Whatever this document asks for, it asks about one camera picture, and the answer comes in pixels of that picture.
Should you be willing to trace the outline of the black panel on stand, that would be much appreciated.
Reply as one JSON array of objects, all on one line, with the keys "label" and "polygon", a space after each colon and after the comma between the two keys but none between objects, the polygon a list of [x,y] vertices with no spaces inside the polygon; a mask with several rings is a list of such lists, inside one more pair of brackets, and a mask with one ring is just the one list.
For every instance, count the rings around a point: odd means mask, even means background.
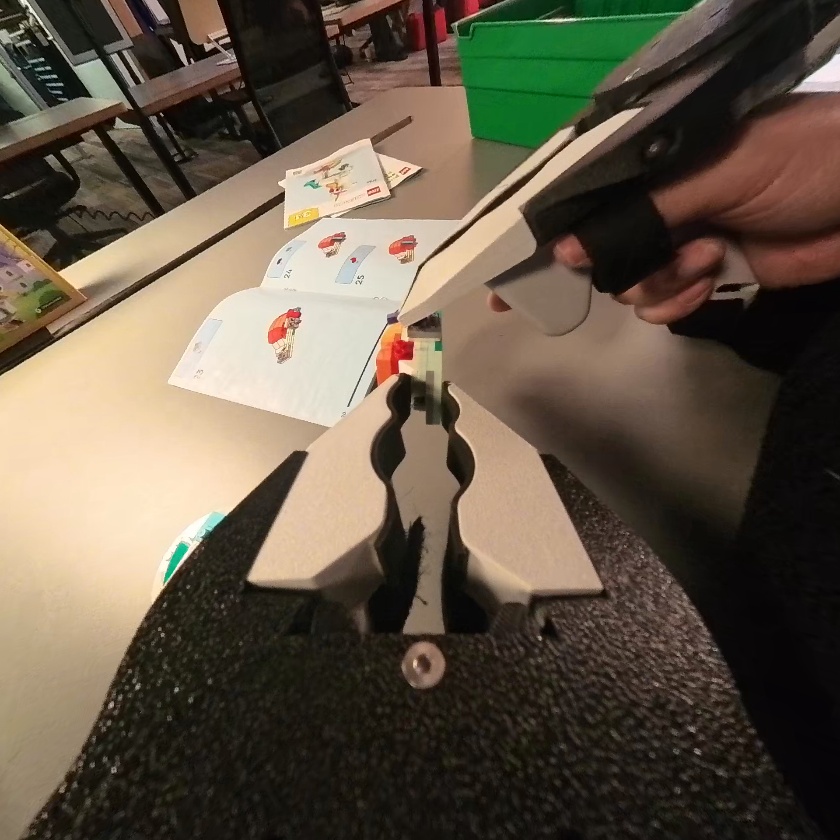
[{"label": "black panel on stand", "polygon": [[51,4],[53,7],[49,11],[44,12],[45,20],[49,21],[50,33],[60,41],[63,47],[67,47],[67,38],[65,35],[69,32],[70,25],[65,24],[65,27],[61,28],[58,23],[59,16],[63,15],[67,20],[73,20],[73,25],[80,31],[77,40],[84,39],[87,43],[83,51],[91,50],[107,68],[109,75],[121,90],[123,97],[128,103],[132,118],[140,126],[145,139],[147,139],[174,184],[178,187],[186,201],[195,198],[196,190],[193,185],[189,182],[181,166],[176,162],[169,146],[155,128],[152,118],[144,113],[141,105],[137,102],[134,93],[139,88],[128,83],[112,56],[115,51],[123,49],[128,44],[129,39],[128,34],[122,29],[119,29],[119,21],[115,15],[108,13],[103,2],[98,2],[98,7],[101,9],[100,15],[108,19],[109,25],[115,35],[115,38],[100,38],[100,34],[91,22],[83,2],[62,1],[51,2]]}]

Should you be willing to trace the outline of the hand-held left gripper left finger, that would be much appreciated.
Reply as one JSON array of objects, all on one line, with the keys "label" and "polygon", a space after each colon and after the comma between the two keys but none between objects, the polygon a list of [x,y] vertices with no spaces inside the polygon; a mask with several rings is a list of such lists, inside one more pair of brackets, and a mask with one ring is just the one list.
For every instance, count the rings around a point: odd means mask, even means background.
[{"label": "hand-held left gripper left finger", "polygon": [[261,589],[340,604],[365,632],[403,629],[403,376],[377,386],[303,453],[248,573]]}]

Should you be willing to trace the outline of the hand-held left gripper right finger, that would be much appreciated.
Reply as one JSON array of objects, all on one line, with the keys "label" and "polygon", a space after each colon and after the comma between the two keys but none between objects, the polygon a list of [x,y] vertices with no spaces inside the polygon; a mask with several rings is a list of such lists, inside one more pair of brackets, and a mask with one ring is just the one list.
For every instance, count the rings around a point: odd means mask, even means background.
[{"label": "hand-held left gripper right finger", "polygon": [[598,596],[603,584],[538,450],[444,385],[446,466],[458,482],[444,555],[444,626],[489,628],[509,605]]}]

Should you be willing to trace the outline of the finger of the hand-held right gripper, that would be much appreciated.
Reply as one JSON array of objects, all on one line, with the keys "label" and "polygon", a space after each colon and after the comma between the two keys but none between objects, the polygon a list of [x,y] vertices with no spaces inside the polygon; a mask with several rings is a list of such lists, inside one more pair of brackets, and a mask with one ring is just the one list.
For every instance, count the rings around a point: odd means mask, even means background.
[{"label": "finger of the hand-held right gripper", "polygon": [[587,271],[556,261],[553,245],[538,245],[522,215],[499,209],[462,227],[420,265],[399,320],[419,322],[481,287],[551,337],[580,327],[592,307]]},{"label": "finger of the hand-held right gripper", "polygon": [[522,215],[536,241],[549,241],[565,233],[572,216],[562,209],[568,199],[562,197],[561,188],[571,182],[574,167],[587,155],[605,153],[607,141],[643,111],[643,107],[632,107],[587,130],[569,127],[557,132],[465,215],[455,238],[466,236],[475,226],[482,232],[489,231],[484,219],[497,216],[503,208]]}]

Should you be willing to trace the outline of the folded instruction leaflet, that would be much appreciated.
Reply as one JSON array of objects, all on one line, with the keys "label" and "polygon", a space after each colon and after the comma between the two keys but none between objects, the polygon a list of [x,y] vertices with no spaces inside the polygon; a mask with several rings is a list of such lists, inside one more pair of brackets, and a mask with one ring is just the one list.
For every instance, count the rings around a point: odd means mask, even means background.
[{"label": "folded instruction leaflet", "polygon": [[382,168],[385,183],[390,192],[393,192],[400,184],[414,178],[424,170],[421,165],[398,160],[387,154],[377,153],[376,157]]}]

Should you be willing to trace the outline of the green plastic bin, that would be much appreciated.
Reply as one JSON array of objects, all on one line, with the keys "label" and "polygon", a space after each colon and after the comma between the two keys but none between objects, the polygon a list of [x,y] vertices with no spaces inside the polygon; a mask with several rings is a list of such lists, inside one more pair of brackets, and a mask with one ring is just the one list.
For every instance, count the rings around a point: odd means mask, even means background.
[{"label": "green plastic bin", "polygon": [[455,24],[478,140],[535,149],[691,1],[509,1]]}]

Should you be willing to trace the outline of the multicolour lego assembly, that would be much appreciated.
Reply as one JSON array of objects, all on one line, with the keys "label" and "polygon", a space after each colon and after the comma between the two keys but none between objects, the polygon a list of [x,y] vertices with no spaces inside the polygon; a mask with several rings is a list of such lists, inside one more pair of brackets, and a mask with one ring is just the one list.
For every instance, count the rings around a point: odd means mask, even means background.
[{"label": "multicolour lego assembly", "polygon": [[442,422],[444,384],[443,323],[441,313],[412,325],[387,328],[374,354],[375,384],[393,375],[412,379],[413,410],[425,414],[427,425]]}]

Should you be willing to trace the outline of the round white lego base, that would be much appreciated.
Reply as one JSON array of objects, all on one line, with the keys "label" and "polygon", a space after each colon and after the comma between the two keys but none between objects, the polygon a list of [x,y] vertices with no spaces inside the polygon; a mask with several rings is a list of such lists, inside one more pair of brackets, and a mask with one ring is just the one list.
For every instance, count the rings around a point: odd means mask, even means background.
[{"label": "round white lego base", "polygon": [[198,548],[216,526],[224,520],[226,513],[211,511],[187,526],[164,553],[152,581],[150,602],[153,603],[167,586],[174,573]]}]

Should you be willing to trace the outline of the open instruction booklet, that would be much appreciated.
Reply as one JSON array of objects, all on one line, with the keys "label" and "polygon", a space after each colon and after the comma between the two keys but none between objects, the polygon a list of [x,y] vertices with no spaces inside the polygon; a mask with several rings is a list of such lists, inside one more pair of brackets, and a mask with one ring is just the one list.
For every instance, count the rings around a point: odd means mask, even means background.
[{"label": "open instruction booklet", "polygon": [[375,351],[448,219],[324,218],[282,245],[255,288],[220,302],[169,383],[325,427],[375,384]]}]

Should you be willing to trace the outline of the closed instruction booklet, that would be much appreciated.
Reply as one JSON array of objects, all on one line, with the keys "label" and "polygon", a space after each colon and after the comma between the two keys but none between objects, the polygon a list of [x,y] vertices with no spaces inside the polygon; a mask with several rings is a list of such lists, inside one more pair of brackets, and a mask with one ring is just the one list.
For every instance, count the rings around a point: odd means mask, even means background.
[{"label": "closed instruction booklet", "polygon": [[390,198],[382,164],[370,139],[288,170],[280,182],[285,229],[296,228]]}]

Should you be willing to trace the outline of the person's right hand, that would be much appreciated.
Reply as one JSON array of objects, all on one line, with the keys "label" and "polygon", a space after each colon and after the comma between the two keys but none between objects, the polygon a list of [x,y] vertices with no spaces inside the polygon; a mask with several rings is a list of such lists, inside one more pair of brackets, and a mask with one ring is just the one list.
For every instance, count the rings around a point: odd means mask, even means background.
[{"label": "person's right hand", "polygon": [[667,267],[613,299],[652,324],[689,316],[716,286],[728,243],[770,289],[839,271],[839,94],[795,93],[758,112],[729,150],[652,193],[669,228],[699,226]]}]

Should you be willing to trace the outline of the black mesh chair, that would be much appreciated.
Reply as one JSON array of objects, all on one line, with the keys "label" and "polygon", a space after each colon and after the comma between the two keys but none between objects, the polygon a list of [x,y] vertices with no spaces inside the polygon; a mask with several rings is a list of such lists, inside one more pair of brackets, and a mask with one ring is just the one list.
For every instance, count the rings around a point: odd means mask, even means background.
[{"label": "black mesh chair", "polygon": [[319,2],[218,4],[257,115],[255,142],[263,155],[352,110]]}]

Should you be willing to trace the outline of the yellow lego box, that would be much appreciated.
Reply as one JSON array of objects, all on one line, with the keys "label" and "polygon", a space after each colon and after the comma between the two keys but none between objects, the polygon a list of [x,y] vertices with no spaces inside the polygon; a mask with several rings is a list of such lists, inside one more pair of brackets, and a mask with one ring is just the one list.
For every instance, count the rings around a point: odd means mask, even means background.
[{"label": "yellow lego box", "polygon": [[1,227],[1,352],[78,308],[87,298]]}]

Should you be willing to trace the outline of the person's right forearm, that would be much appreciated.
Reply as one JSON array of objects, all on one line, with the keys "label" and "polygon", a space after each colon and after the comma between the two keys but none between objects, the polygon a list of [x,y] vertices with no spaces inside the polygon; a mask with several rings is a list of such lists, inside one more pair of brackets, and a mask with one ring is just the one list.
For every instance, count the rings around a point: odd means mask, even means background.
[{"label": "person's right forearm", "polygon": [[674,335],[729,348],[753,367],[792,374],[838,391],[839,279],[758,289],[724,287],[690,315],[669,324]]}]

